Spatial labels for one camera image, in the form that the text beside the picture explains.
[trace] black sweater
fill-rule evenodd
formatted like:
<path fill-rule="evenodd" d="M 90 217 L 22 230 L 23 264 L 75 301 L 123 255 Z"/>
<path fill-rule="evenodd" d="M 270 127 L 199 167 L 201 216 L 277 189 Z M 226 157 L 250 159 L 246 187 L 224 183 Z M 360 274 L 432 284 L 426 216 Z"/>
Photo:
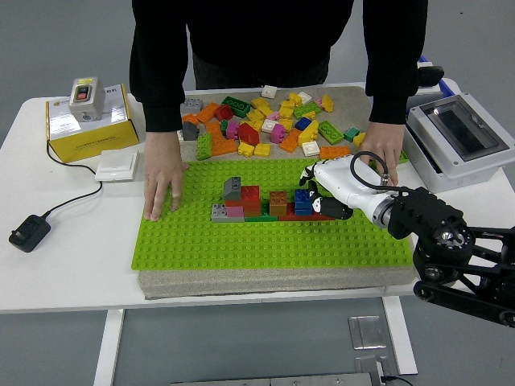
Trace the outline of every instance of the black sweater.
<path fill-rule="evenodd" d="M 352 3 L 265 0 L 240 8 L 241 3 L 133 0 L 130 91 L 143 105 L 146 131 L 182 129 L 187 29 L 192 50 L 210 63 L 261 70 L 267 65 L 309 68 L 343 33 Z M 370 121 L 405 123 L 407 98 L 418 89 L 426 17 L 427 0 L 363 1 Z M 273 55 L 273 63 L 259 60 L 260 55 Z"/>

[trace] power adapter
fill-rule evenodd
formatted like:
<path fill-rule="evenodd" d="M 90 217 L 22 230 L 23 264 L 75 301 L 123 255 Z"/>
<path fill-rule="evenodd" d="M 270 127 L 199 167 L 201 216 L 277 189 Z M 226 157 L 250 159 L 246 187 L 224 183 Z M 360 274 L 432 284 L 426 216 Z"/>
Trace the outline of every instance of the power adapter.
<path fill-rule="evenodd" d="M 50 232 L 50 224 L 44 217 L 28 216 L 25 221 L 9 236 L 9 242 L 24 252 L 32 251 Z"/>

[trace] power cord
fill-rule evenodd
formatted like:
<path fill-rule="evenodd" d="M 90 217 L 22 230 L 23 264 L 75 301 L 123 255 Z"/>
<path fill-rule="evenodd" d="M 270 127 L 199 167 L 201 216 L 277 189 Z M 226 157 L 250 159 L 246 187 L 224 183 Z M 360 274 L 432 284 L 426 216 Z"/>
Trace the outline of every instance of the power cord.
<path fill-rule="evenodd" d="M 413 386 L 411 382 L 408 380 L 405 380 L 404 378 L 401 378 L 400 376 L 382 376 L 381 382 L 386 383 L 390 382 L 391 380 L 401 380 L 402 382 L 406 382 L 408 385 Z"/>
<path fill-rule="evenodd" d="M 52 155 L 50 154 L 50 141 L 48 140 L 47 155 L 52 161 L 57 162 L 60 165 L 70 167 L 82 167 L 88 169 L 93 174 L 96 174 L 96 172 L 89 166 L 80 164 L 71 165 L 69 163 L 61 162 L 52 157 Z M 95 191 L 92 191 L 91 193 L 88 193 L 86 195 L 80 195 L 73 199 L 69 199 L 68 201 L 60 203 L 59 205 L 55 205 L 52 209 L 46 211 L 42 216 L 28 216 L 16 230 L 12 231 L 12 233 L 9 236 L 9 242 L 16 248 L 21 249 L 26 253 L 32 251 L 35 248 L 35 246 L 39 244 L 39 242 L 50 232 L 51 227 L 50 224 L 47 222 L 46 218 L 58 207 L 63 207 L 64 205 L 71 203 L 73 201 L 77 201 L 78 199 L 83 199 L 85 197 L 89 197 L 90 195 L 95 195 L 102 189 L 102 181 L 99 181 L 99 183 L 100 186 Z"/>

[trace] robotic arm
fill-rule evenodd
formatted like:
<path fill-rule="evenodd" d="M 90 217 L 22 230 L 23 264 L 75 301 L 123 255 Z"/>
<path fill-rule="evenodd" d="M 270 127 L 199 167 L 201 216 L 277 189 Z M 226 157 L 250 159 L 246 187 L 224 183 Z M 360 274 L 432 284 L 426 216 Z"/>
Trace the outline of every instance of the robotic arm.
<path fill-rule="evenodd" d="M 388 175 L 380 176 L 365 165 L 359 159 L 362 154 L 317 162 L 305 168 L 299 185 L 308 181 L 314 210 L 347 220 L 354 209 L 360 209 L 370 222 L 388 228 L 398 240 L 416 234 L 413 262 L 420 276 L 414 285 L 418 298 L 515 327 L 515 227 L 470 228 L 461 211 L 422 187 L 415 190 L 387 187 Z M 367 155 L 382 161 L 375 154 Z M 313 179 L 332 197 L 322 196 Z M 501 251 L 477 246 L 476 240 L 480 238 L 501 241 Z M 495 265 L 471 265 L 472 256 Z M 469 277 L 479 278 L 479 284 L 475 285 Z M 457 281 L 469 291 L 451 288 Z"/>

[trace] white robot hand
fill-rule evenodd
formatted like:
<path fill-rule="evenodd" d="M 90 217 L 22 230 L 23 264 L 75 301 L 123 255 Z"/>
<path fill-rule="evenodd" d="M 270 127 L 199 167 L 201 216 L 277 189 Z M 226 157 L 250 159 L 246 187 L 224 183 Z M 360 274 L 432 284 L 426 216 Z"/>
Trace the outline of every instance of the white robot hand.
<path fill-rule="evenodd" d="M 393 198 L 385 191 L 379 191 L 365 186 L 352 174 L 351 168 L 356 174 L 365 179 L 369 184 L 384 186 L 387 177 L 381 177 L 372 168 L 364 164 L 359 158 L 352 160 L 352 155 L 332 160 L 317 162 L 304 169 L 299 185 L 304 185 L 307 180 L 315 178 L 317 182 L 333 195 L 323 197 L 318 192 L 316 184 L 310 181 L 308 184 L 311 203 L 316 212 L 337 219 L 346 220 L 352 215 L 352 209 L 361 209 L 373 224 L 385 228 L 388 219 L 385 214 Z"/>

